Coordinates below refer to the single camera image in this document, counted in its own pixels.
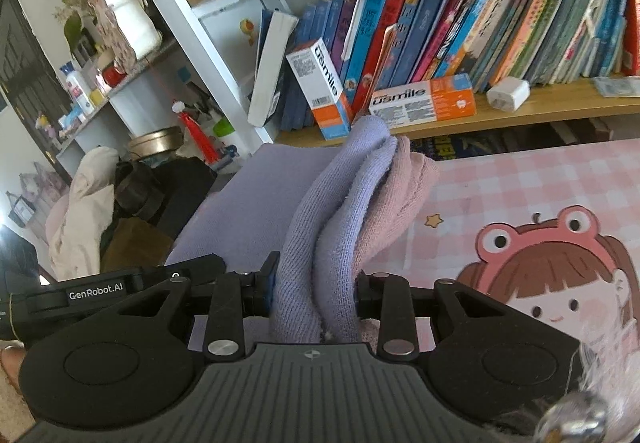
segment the star graphic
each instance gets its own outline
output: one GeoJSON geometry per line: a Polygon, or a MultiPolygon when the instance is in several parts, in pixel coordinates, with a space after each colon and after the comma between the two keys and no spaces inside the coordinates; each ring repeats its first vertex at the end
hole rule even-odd
{"type": "Polygon", "coordinates": [[[440,214],[434,214],[433,216],[427,216],[425,222],[426,227],[437,228],[440,223],[444,223],[444,220],[440,218],[440,214]]]}

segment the red book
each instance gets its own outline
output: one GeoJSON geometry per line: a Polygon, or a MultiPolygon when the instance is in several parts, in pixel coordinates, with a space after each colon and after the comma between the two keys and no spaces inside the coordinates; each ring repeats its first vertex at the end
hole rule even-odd
{"type": "Polygon", "coordinates": [[[640,0],[626,0],[626,28],[622,42],[622,72],[640,74],[640,0]]]}
{"type": "Polygon", "coordinates": [[[351,104],[353,114],[356,114],[360,110],[360,108],[364,104],[365,99],[367,98],[367,89],[369,89],[369,86],[373,79],[374,71],[376,70],[376,65],[378,64],[378,59],[380,58],[382,42],[385,38],[385,30],[389,26],[392,26],[393,24],[398,22],[398,18],[400,17],[400,12],[402,11],[403,5],[404,0],[385,1],[385,7],[382,10],[382,15],[380,16],[378,27],[376,28],[376,31],[373,34],[373,38],[371,39],[371,45],[369,46],[367,59],[364,62],[364,69],[362,70],[360,83],[358,84],[358,89],[356,90],[356,94],[353,97],[353,103],[351,104]]]}
{"type": "Polygon", "coordinates": [[[453,26],[453,21],[456,19],[456,15],[462,7],[465,0],[449,0],[447,5],[445,6],[444,12],[442,12],[442,17],[440,18],[440,22],[438,22],[438,27],[436,28],[433,36],[431,37],[431,43],[428,45],[426,51],[422,55],[418,63],[418,67],[415,70],[414,76],[411,78],[411,83],[420,82],[420,80],[428,80],[436,68],[438,67],[438,63],[436,62],[435,66],[431,66],[433,59],[442,44],[442,41],[449,33],[451,26],[453,26]]]}

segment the silver screw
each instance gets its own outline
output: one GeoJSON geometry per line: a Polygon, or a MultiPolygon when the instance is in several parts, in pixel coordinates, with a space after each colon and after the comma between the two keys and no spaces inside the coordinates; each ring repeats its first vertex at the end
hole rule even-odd
{"type": "Polygon", "coordinates": [[[414,352],[415,346],[409,340],[395,339],[385,342],[385,351],[395,357],[405,357],[414,352]]]}
{"type": "Polygon", "coordinates": [[[219,357],[230,357],[239,349],[238,344],[233,340],[215,340],[207,346],[207,350],[219,357]]]}

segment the paper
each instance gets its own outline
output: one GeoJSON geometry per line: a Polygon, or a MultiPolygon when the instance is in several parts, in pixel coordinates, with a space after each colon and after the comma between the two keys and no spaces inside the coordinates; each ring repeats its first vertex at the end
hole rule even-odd
{"type": "Polygon", "coordinates": [[[640,98],[640,76],[627,76],[626,78],[607,78],[596,76],[592,78],[598,92],[605,98],[640,98]]]}

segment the cartoon girl illustration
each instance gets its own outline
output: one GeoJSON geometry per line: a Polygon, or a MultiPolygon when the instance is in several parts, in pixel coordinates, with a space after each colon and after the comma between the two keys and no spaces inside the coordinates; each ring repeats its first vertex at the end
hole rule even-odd
{"type": "Polygon", "coordinates": [[[638,277],[625,246],[600,235],[596,216],[570,206],[558,219],[512,227],[494,223],[476,237],[480,262],[458,281],[589,344],[622,325],[626,354],[640,347],[638,277]]]}

